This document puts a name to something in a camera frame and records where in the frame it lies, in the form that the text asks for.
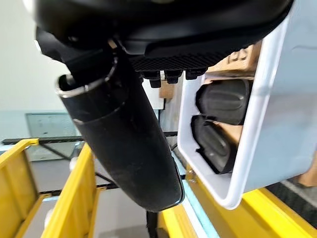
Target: white plastic bin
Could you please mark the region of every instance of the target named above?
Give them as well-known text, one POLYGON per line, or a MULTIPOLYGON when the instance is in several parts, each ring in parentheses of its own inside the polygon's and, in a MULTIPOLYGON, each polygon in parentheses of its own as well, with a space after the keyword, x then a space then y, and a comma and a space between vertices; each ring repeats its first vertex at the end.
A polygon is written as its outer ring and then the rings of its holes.
POLYGON ((196 152, 190 127, 203 76, 184 80, 178 147, 214 199, 236 208, 242 194, 304 173, 317 142, 317 1, 295 1, 262 44, 231 174, 216 175, 196 152))

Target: black cylindrical tube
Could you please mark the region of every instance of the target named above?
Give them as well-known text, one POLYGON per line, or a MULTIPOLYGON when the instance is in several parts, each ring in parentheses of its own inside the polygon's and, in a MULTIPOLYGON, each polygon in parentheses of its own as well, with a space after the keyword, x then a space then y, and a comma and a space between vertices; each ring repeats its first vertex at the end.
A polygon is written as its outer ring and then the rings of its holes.
POLYGON ((64 75, 57 93, 96 157, 132 200, 153 212, 182 202, 168 143, 125 59, 114 57, 109 74, 88 85, 76 86, 64 75))

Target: black rubber cover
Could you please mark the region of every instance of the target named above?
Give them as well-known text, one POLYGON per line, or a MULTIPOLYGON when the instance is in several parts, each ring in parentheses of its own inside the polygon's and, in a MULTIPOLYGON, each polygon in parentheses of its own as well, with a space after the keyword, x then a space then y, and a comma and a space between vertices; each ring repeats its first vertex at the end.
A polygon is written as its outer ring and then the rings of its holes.
POLYGON ((246 79, 215 80, 196 93, 196 106, 209 119, 242 125, 253 82, 246 79))
POLYGON ((130 64, 115 58, 107 77, 85 86, 69 78, 60 77, 57 92, 115 183, 148 211, 182 202, 175 161, 130 64))
POLYGON ((232 172, 237 155, 234 140, 218 125, 202 115, 192 117, 193 137, 199 144, 198 153, 216 174, 232 172))

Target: ventilation grille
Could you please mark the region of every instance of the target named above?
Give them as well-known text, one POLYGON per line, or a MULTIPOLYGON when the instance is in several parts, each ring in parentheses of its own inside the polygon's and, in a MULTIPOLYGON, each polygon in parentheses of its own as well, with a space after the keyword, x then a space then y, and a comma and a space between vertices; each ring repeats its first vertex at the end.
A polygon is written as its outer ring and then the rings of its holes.
POLYGON ((183 55, 163 58, 131 57, 130 61, 136 71, 178 70, 206 68, 215 65, 233 51, 213 52, 197 55, 183 55))

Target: yellow metal rail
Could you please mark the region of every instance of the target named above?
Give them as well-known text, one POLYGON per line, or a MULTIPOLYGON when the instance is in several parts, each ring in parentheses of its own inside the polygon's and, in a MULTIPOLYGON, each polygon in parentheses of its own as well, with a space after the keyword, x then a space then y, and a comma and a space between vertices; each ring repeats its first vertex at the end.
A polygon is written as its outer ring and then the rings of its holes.
POLYGON ((314 227, 265 188, 244 194, 241 204, 229 211, 196 176, 188 174, 186 179, 222 238, 317 238, 314 227))
POLYGON ((163 228, 169 238, 198 238, 182 205, 160 212, 158 228, 163 228))
POLYGON ((85 144, 41 237, 93 237, 98 194, 93 154, 85 144))
POLYGON ((39 196, 25 149, 38 139, 24 139, 0 156, 1 238, 23 237, 44 196, 39 196))

